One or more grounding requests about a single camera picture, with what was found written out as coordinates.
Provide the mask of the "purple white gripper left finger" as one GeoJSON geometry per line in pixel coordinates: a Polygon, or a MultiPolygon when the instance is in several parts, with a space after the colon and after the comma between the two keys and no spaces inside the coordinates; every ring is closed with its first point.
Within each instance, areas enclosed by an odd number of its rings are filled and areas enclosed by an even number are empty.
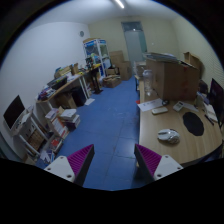
{"type": "Polygon", "coordinates": [[[82,186],[94,154],[94,145],[88,145],[68,157],[59,156],[45,171],[82,186]]]}

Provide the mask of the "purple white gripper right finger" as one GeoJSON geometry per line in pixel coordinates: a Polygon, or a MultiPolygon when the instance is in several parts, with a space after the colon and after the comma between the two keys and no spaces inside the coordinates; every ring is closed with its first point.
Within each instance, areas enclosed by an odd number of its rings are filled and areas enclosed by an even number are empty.
{"type": "Polygon", "coordinates": [[[171,156],[161,156],[139,144],[135,145],[134,154],[146,182],[154,182],[182,169],[171,156]]]}

